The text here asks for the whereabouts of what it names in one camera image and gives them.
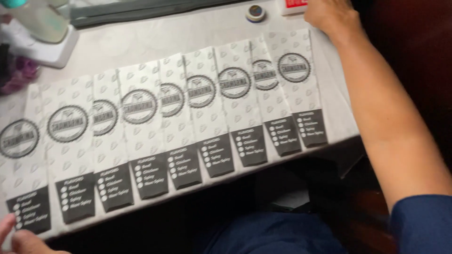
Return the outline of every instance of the white tablecloth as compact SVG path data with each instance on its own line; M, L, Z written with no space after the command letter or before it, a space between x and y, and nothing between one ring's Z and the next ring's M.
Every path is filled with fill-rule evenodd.
M259 4L267 11L267 18L259 24L245 19L245 11L252 4ZM39 83L64 80L82 75L95 75L105 70L162 59L175 53L188 53L207 46L219 46L243 39L258 37L266 31L293 31L310 27L303 15L283 17L278 14L271 0L251 1L196 10L162 18L107 24L80 31L79 41L64 69L44 68ZM311 40L317 78L323 104L325 128L330 144L359 135L352 115L340 59L335 47L319 30L311 29ZM268 148L269 153L276 153ZM315 149L280 158L269 154L269 163L241 168L233 173L216 178L202 174L203 184L181 190L170 187L169 193L150 200L141 201L134 193L135 204L105 213L96 194L96 216L69 225L61 219L58 202L51 201L52 229L40 236L48 239L69 231L156 204L189 192L207 188L214 184L231 181L239 176L281 163ZM51 200L57 201L54 184L49 184Z

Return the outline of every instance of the small round container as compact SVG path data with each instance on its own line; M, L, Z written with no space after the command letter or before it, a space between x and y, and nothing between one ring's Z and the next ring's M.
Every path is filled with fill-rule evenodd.
M265 10L259 5L252 5L246 11L246 19L252 23L259 23L265 18Z

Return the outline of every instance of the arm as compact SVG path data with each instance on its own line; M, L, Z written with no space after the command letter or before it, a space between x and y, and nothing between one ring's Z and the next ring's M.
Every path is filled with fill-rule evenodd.
M452 178L415 105L347 0L310 0L305 19L337 47L353 115L389 211L406 197L452 195Z

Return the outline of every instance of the fingers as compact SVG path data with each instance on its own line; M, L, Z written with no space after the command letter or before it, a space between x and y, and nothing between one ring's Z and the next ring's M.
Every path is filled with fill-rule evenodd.
M51 250L39 237L28 230L14 233L12 249L18 254L52 254Z
M3 245L6 236L13 229L14 224L16 224L16 217L13 213L6 215L2 221L0 221L0 246Z

